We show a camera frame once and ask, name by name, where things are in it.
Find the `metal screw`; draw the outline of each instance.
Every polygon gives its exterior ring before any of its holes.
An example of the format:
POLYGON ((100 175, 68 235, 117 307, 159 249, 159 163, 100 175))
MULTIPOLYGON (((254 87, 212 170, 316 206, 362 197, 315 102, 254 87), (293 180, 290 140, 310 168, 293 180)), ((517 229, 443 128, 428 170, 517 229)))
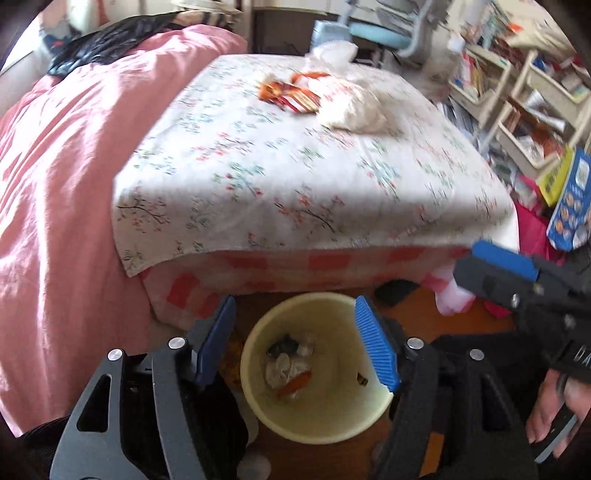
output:
POLYGON ((472 358, 472 360, 476 360, 477 362, 484 360, 484 352, 478 348, 470 350, 470 358, 472 358))
POLYGON ((184 344, 187 343, 183 337, 174 337, 168 341, 168 346, 173 350, 178 350, 179 348, 184 347, 184 344))
POLYGON ((517 293, 511 297, 511 308, 516 309, 521 302, 519 295, 517 293))
POLYGON ((425 346, 425 342, 423 342, 420 338, 409 338, 407 340, 407 345, 412 350, 420 350, 425 346))
POLYGON ((114 362, 115 360, 119 360, 123 356, 123 350, 116 348, 115 350, 111 350, 107 355, 107 358, 114 362))
POLYGON ((567 330, 573 330, 577 326, 577 321, 572 315, 566 315, 564 317, 564 326, 567 330))
POLYGON ((534 293, 536 295, 540 295, 542 296, 544 294, 545 290, 544 290, 544 286, 540 285, 539 283, 534 283, 534 293))

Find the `white plastic bag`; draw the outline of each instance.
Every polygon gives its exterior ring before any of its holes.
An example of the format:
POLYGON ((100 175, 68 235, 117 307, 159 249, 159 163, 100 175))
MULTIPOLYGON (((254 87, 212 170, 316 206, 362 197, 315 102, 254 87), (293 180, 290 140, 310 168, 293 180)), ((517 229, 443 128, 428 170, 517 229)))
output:
POLYGON ((358 47, 345 40, 333 40, 314 48, 306 55, 305 72, 326 72, 346 77, 349 64, 355 59, 358 47))
POLYGON ((387 124, 378 98, 357 83, 323 77, 311 80, 309 88, 320 97, 317 117, 323 127, 375 133, 387 124))

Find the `orange wrapper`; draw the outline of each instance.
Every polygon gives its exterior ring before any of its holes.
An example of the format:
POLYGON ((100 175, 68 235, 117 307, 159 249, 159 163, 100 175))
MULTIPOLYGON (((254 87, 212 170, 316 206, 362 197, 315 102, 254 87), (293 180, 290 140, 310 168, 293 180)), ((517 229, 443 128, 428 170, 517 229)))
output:
POLYGON ((296 393, 298 390, 301 390, 302 388, 306 387, 308 383, 310 383, 310 380, 312 380, 311 371, 307 371, 298 375, 293 380, 291 380, 285 387, 277 391, 277 397, 283 398, 288 395, 291 395, 292 393, 296 393))

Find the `wooden floor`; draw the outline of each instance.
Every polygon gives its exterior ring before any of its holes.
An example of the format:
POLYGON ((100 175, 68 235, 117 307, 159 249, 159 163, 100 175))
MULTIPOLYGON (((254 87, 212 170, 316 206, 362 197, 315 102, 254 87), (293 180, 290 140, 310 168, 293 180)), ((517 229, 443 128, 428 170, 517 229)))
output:
MULTIPOLYGON (((371 295, 371 290, 343 291, 357 297, 371 295)), ((236 329, 243 339, 270 308, 294 294, 256 294, 238 298, 236 329)), ((388 308, 374 300, 380 312, 398 320, 409 336, 417 336, 431 342, 444 333, 493 333, 512 328, 509 319, 494 319, 476 303, 465 314, 443 317, 437 311, 434 294, 419 289, 394 308, 388 308)), ((263 453, 271 462, 270 480, 362 480, 368 475, 370 453, 376 443, 384 440, 389 431, 389 421, 384 416, 365 433, 346 442, 334 445, 310 446, 285 440, 263 425, 251 448, 263 453)), ((443 438, 432 435, 422 474, 437 468, 443 438)))

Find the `trash can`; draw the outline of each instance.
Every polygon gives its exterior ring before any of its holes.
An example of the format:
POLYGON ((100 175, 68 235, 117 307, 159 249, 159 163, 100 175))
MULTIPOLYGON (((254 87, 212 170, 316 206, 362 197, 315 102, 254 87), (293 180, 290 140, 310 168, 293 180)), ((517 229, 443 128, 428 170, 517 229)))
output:
POLYGON ((392 394, 378 380, 355 323, 355 299, 308 293, 271 309, 253 328, 241 359, 242 388, 269 429, 300 443, 350 439, 386 411, 392 394), (312 378, 295 399, 278 398, 265 381, 267 350, 286 333, 313 334, 312 378))

